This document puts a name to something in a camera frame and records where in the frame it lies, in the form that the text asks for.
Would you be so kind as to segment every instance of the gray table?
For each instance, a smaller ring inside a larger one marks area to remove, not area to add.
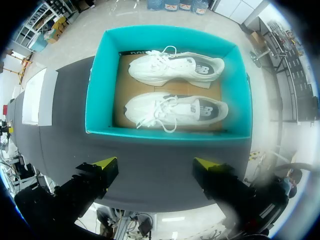
[[[182,211],[214,203],[206,199],[192,177],[194,157],[228,163],[240,179],[244,178],[251,139],[232,147],[217,143],[186,146],[86,134],[85,105],[93,59],[89,57],[58,70],[52,126],[22,124],[23,93],[8,106],[7,120],[12,120],[14,127],[12,140],[43,174],[61,185],[81,163],[117,156],[119,175],[97,203],[140,212]]]

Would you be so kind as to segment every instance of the cardboard box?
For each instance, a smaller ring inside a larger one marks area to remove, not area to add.
[[[65,21],[65,22],[62,22],[62,23],[60,23],[61,24],[61,26],[63,27],[63,29],[66,29],[67,27],[68,27],[68,24],[67,24],[67,22]]]
[[[38,30],[45,23],[45,19],[39,21],[39,23],[35,26],[35,29]]]
[[[262,36],[260,33],[256,32],[256,31],[251,33],[250,41],[259,50],[264,50],[267,46],[264,36]]]
[[[59,40],[61,34],[62,32],[60,30],[54,29],[53,33],[51,33],[48,38],[45,37],[45,40],[50,44],[54,44],[56,41]]]
[[[145,93],[168,92],[174,95],[205,96],[219,101],[221,100],[219,79],[213,81],[209,89],[191,85],[183,79],[170,80],[160,87],[146,85],[135,80],[128,72],[129,63],[143,55],[144,54],[124,55],[119,59],[113,106],[113,121],[115,126],[136,128],[136,124],[129,121],[125,116],[124,107],[130,99]],[[178,126],[176,131],[179,130],[188,130],[188,132],[221,131],[222,124],[220,121],[209,126]]]
[[[66,28],[61,23],[55,22],[51,29],[56,29],[63,33]]]
[[[62,24],[62,23],[64,23],[66,20],[67,20],[66,17],[65,17],[65,16],[62,16],[62,17],[60,17],[60,18],[57,20],[57,22],[60,23],[60,24]]]

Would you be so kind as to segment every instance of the new balance logo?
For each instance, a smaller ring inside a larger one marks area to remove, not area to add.
[[[191,109],[190,109],[190,111],[191,111],[192,113],[195,113],[195,112],[196,112],[196,105],[191,104]]]
[[[195,66],[195,71],[200,74],[207,74],[209,73],[209,67],[197,65]]]
[[[200,106],[200,116],[210,116],[213,108],[210,106]]]

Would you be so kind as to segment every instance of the white sneaker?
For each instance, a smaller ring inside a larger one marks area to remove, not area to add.
[[[165,52],[174,48],[174,54]],[[193,52],[177,54],[174,46],[162,52],[147,51],[147,55],[130,63],[129,74],[141,83],[160,87],[175,78],[183,78],[200,88],[208,89],[225,68],[221,58],[211,58]]]
[[[163,127],[173,133],[177,126],[206,126],[221,121],[228,115],[228,105],[205,96],[151,92],[132,98],[125,105],[124,114],[137,129]]]

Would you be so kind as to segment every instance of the cabinet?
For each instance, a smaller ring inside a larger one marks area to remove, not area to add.
[[[240,0],[221,0],[215,8],[215,12],[229,18],[240,4]]]
[[[263,0],[220,0],[214,7],[217,14],[242,24]]]
[[[253,9],[256,9],[263,0],[242,0],[246,4],[248,4]]]
[[[254,9],[252,7],[242,1],[233,11],[230,19],[238,24],[242,24],[253,11]]]

